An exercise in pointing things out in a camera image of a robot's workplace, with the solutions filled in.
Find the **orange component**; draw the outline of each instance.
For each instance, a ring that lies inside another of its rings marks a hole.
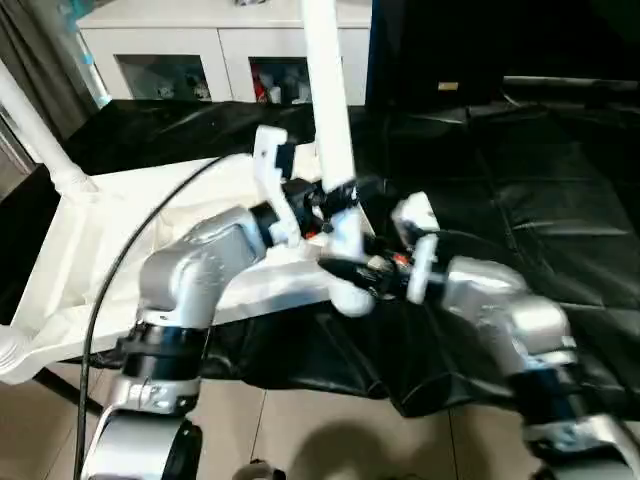
[[[393,259],[397,263],[400,263],[402,265],[409,265],[409,259],[406,257],[406,255],[402,255],[401,253],[394,253]]]

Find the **tiled floor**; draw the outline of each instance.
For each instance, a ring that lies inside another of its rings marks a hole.
[[[0,200],[17,187],[24,178],[25,175],[14,167],[0,151]]]
[[[77,384],[77,367],[54,370]],[[104,402],[113,373],[98,373],[92,396]],[[491,408],[406,420],[385,401],[207,382],[192,417],[205,432],[202,480],[230,479],[251,458],[295,480],[524,480],[536,467],[517,417]],[[74,441],[73,405],[35,383],[0,386],[0,480],[69,480]]]

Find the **white pole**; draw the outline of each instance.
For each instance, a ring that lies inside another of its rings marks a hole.
[[[49,169],[51,181],[60,195],[96,192],[95,184],[71,161],[38,112],[0,60],[0,105],[37,154],[36,162]]]
[[[330,192],[355,178],[336,5],[335,0],[301,1],[322,186],[325,192]],[[361,259],[359,209],[352,208],[335,215],[332,225],[331,253]],[[338,279],[330,285],[329,294],[331,302],[344,315],[361,316],[373,308],[371,295]]]

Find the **white tray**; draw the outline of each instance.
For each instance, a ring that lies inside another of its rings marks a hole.
[[[206,161],[95,176],[99,196],[83,203],[61,200],[11,327],[0,330],[0,381],[21,383],[50,363],[81,354],[91,296],[121,246],[148,212]],[[319,178],[312,145],[298,147],[294,176]],[[113,348],[133,326],[144,258],[203,218],[234,205],[256,205],[262,201],[258,192],[252,159],[241,156],[221,161],[174,199],[116,276],[98,317],[93,351]],[[318,236],[297,250],[271,249],[229,285],[215,323],[327,300],[331,277],[314,261],[325,241]]]

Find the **black leather surface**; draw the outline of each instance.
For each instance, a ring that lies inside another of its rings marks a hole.
[[[351,111],[358,172],[388,178],[397,193],[365,204],[376,233],[392,233],[388,211],[397,200],[426,191],[445,229],[443,255],[508,263],[561,302],[589,383],[617,413],[639,419],[640,116],[534,108],[446,118]],[[250,151],[260,123],[287,128],[300,142],[313,138],[309,107],[112,102],[68,150],[87,172],[103,173]],[[0,246],[3,265],[28,271],[37,250],[22,245],[20,232],[33,218],[50,218],[55,198],[46,178],[27,185],[18,195],[27,204],[44,195],[42,210],[23,218],[19,206],[0,204],[0,220],[16,226]],[[5,271],[0,291],[15,292],[25,280]],[[11,298],[0,311],[8,315],[10,305]],[[94,362],[118,359],[101,354]],[[360,319],[318,304],[217,327],[204,373],[264,388],[389,397],[405,416],[509,403],[472,329],[435,305],[397,301]]]

